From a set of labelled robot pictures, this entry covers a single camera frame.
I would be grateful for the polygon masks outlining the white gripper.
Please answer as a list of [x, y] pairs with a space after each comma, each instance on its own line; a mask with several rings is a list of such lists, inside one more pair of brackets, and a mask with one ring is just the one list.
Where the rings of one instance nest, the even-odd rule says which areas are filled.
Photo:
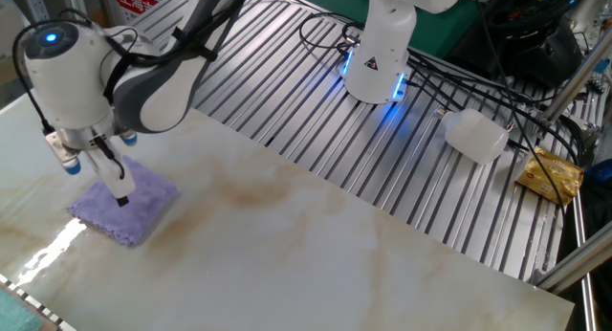
[[93, 147], [85, 152], [96, 174], [117, 198], [120, 208], [129, 203], [128, 195], [136, 189], [127, 164], [109, 140], [102, 137], [93, 139]]

